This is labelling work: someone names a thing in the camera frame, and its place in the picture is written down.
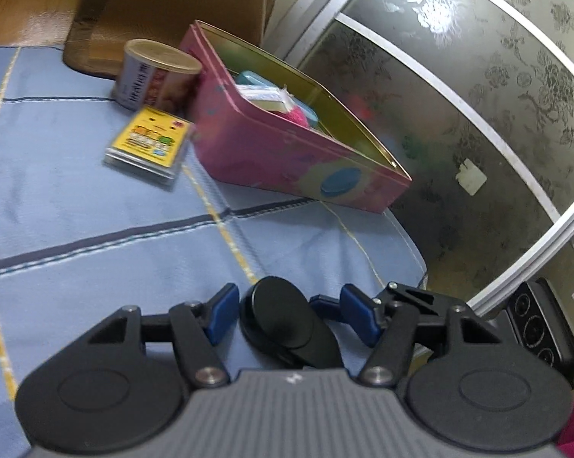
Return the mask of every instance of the blue tablecloth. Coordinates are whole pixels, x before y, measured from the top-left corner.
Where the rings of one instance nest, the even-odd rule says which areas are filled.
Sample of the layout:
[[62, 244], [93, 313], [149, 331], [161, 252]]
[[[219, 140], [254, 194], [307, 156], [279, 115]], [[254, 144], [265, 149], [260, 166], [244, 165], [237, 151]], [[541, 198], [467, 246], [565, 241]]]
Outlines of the blue tablecloth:
[[[121, 305], [162, 313], [227, 282], [243, 294], [265, 275], [307, 296], [337, 296], [349, 282], [375, 295], [389, 280], [425, 277], [389, 211], [222, 184], [193, 149], [171, 192], [107, 168], [104, 149], [132, 112], [109, 99], [111, 81], [61, 55], [0, 47], [0, 458], [28, 447], [10, 401], [17, 383]], [[367, 348], [332, 327], [357, 371]], [[219, 351], [233, 377], [273, 366], [238, 328]]]

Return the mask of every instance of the floral glass pattern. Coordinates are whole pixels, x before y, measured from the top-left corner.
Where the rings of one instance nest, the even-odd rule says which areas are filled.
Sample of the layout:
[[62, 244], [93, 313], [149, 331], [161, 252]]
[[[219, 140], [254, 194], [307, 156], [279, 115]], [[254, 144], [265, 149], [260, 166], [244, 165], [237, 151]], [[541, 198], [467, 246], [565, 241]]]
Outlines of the floral glass pattern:
[[[444, 7], [450, 2], [449, 29], [422, 25], [419, 8], [426, 0], [387, 0], [385, 4], [404, 9], [390, 18], [376, 0], [351, 0], [343, 12], [397, 45], [468, 101], [527, 165], [558, 210], [566, 210], [574, 201], [572, 74], [490, 1], [442, 0], [442, 8], [436, 1], [429, 8], [437, 9], [443, 22], [448, 22]], [[560, 49], [571, 53], [573, 0], [506, 1], [531, 19], [538, 6], [544, 8], [544, 27]], [[510, 122], [499, 121], [507, 118]]]
[[[358, 33], [332, 24], [302, 70], [359, 116], [411, 174], [412, 186], [391, 211], [425, 258], [429, 288], [468, 299], [549, 229], [547, 215], [490, 142]], [[513, 119], [503, 112], [496, 122]], [[455, 180], [467, 159], [487, 175], [473, 197]]]

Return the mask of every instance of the metal screw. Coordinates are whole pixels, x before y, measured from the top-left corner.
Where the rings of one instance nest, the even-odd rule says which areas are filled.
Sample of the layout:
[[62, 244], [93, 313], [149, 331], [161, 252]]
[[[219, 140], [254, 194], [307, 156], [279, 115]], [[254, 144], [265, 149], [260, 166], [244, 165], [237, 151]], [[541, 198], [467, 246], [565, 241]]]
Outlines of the metal screw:
[[366, 369], [361, 379], [372, 386], [383, 386], [393, 380], [393, 372], [386, 367], [375, 366]]
[[204, 367], [196, 372], [195, 378], [196, 381], [201, 384], [213, 386], [224, 382], [228, 378], [228, 375], [220, 368]]

